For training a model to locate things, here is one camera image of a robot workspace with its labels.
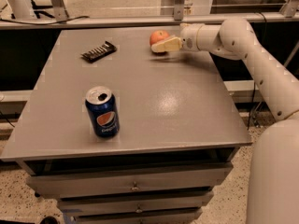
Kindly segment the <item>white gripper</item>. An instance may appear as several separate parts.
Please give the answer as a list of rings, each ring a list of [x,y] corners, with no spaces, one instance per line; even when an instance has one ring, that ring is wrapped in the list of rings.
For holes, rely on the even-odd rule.
[[[161,40],[151,46],[154,53],[164,53],[169,51],[178,51],[181,48],[188,51],[197,51],[197,33],[199,30],[198,24],[181,23],[180,38],[170,36],[167,39]]]

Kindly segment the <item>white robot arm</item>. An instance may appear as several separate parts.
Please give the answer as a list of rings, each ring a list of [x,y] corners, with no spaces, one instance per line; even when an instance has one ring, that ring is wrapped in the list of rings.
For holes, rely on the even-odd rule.
[[[247,67],[275,123],[254,145],[246,224],[299,224],[299,80],[258,41],[238,17],[220,25],[180,25],[180,35],[151,44],[155,53],[208,51]]]

